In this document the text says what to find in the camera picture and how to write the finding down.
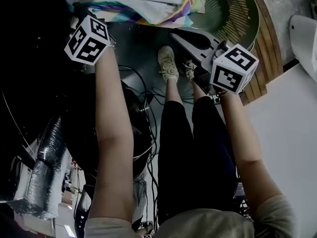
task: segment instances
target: t-shirt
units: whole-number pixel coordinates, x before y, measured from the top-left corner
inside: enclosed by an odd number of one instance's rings
[[[295,216],[284,196],[275,196],[256,211],[254,221],[235,212],[195,209],[165,221],[154,238],[296,237]],[[85,238],[139,238],[128,221],[88,219]]]

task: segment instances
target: cube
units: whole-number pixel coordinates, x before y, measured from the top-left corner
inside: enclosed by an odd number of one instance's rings
[[[88,15],[65,47],[65,52],[73,61],[95,65],[107,47],[110,39],[104,23]]]
[[[250,82],[259,59],[237,44],[213,61],[210,84],[239,94]]]

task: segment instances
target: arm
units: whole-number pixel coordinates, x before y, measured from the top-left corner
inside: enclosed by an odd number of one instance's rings
[[[89,218],[132,221],[133,133],[113,48],[96,63],[98,177]]]
[[[259,139],[242,102],[230,93],[221,98],[221,106],[229,130],[234,159],[250,204],[252,214],[257,208],[282,192],[268,174],[262,160]]]

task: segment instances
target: black shorts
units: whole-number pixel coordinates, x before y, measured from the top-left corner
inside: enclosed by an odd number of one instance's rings
[[[193,109],[191,132],[185,109],[165,103],[158,155],[158,223],[198,208],[229,211],[237,178],[229,134],[209,97]]]

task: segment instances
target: person's right arm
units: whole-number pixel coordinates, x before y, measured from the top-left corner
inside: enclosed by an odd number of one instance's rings
[[[282,195],[282,192],[263,164],[259,139],[247,117],[240,97],[226,93],[221,97],[221,106],[238,173],[251,213],[254,215],[262,203],[274,196]]]

